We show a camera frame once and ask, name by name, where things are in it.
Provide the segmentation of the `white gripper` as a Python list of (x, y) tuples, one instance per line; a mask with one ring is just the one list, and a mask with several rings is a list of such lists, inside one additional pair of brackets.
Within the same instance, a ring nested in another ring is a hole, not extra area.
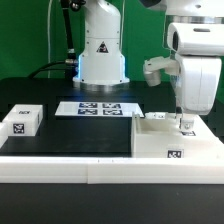
[(214, 104), (224, 55), (223, 24), (170, 23), (167, 45), (179, 65), (173, 79), (177, 102), (184, 112), (180, 129), (192, 131), (195, 116)]

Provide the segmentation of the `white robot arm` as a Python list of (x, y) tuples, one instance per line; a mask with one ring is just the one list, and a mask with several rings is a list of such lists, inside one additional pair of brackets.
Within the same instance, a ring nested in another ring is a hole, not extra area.
[(150, 86), (170, 76), (180, 128), (190, 131), (198, 115), (214, 104), (224, 56), (224, 0), (128, 0), (134, 3), (130, 18), (107, 0), (60, 0), (68, 43), (70, 79), (90, 89), (126, 85), (122, 41), (130, 53), (154, 49), (157, 43), (167, 57), (148, 59), (143, 74)]

